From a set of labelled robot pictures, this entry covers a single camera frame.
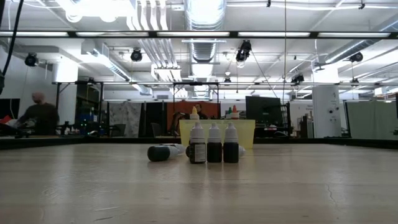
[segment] dark liquid bottle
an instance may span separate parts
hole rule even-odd
[[[199,122],[196,122],[195,127],[191,129],[189,161],[192,164],[203,164],[206,162],[205,132]]]
[[[225,129],[223,150],[224,162],[239,162],[238,132],[232,122],[229,122],[228,127]]]
[[[211,124],[209,138],[207,142],[207,162],[223,161],[223,144],[221,143],[221,133],[216,123]]]

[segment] table surface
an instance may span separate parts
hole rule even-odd
[[[255,145],[239,164],[140,144],[0,151],[0,223],[396,223],[398,152]]]

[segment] ceiling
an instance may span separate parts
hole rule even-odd
[[[8,30],[8,22],[11,29],[17,10],[17,3],[6,0],[6,8],[1,24],[2,30]],[[47,6],[57,7],[56,1],[43,1]],[[289,6],[298,7],[335,7],[342,2],[340,7],[358,6],[360,0],[294,0],[287,1]],[[392,6],[398,7],[394,0],[365,1],[367,6]],[[42,6],[35,0],[25,1],[33,6]],[[297,31],[370,31],[388,18],[398,13],[397,9],[371,9],[365,7],[335,11],[309,11],[297,9],[285,9],[281,7],[270,8],[258,6],[259,1],[228,0],[223,29],[225,30],[297,30]],[[183,11],[183,0],[167,1],[167,23],[171,30],[184,30],[185,20]],[[274,6],[282,6],[284,1],[273,0]],[[119,17],[114,22],[103,22],[99,17],[83,17],[80,22],[69,23],[65,19],[65,11],[62,8],[37,8],[24,5],[19,22],[20,30],[128,30],[126,18]],[[91,76],[101,81],[114,81],[113,73],[104,65],[91,63],[88,56],[81,54],[83,39],[17,39],[19,45],[51,45],[68,52],[76,57],[80,63],[79,76]],[[237,68],[233,60],[236,49],[241,45],[241,39],[227,39],[226,43],[218,44],[216,54],[216,65],[213,68],[212,79],[222,81],[225,72],[231,72],[232,82],[254,82],[263,81],[264,75],[270,82],[281,82],[285,72],[290,71],[303,60],[314,57],[314,55],[328,54],[350,40],[283,40],[283,39],[252,39],[252,54],[246,61],[243,68]],[[111,57],[129,72],[137,81],[154,81],[150,75],[151,64],[146,54],[141,62],[132,62],[130,54],[133,48],[140,47],[136,39],[95,39],[95,44],[101,46],[105,43],[111,50]],[[190,57],[188,44],[181,42],[181,39],[172,39],[174,54],[178,65],[182,69],[182,78],[191,75]],[[398,46],[398,40],[383,40],[362,51],[364,61],[376,57],[388,50]],[[386,65],[398,61],[398,52],[392,50],[389,54],[378,57],[363,63],[360,66],[351,68],[350,62],[338,62],[339,78],[341,81],[351,80],[352,76],[366,72],[375,71]],[[53,55],[45,56],[44,60],[56,60]],[[310,67],[302,71],[306,81],[311,81],[312,71]],[[290,81],[292,74],[287,75]],[[388,72],[380,73],[369,77],[366,82],[377,82],[388,78],[398,78],[398,67]]]

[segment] man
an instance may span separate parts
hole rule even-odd
[[[52,135],[55,134],[59,116],[55,106],[46,103],[44,99],[43,93],[33,93],[32,100],[35,105],[26,110],[25,114],[18,119],[18,123],[23,124],[28,120],[32,120],[35,123],[35,134]]]
[[[207,116],[201,112],[201,104],[197,103],[195,107],[197,108],[199,119],[207,119]]]

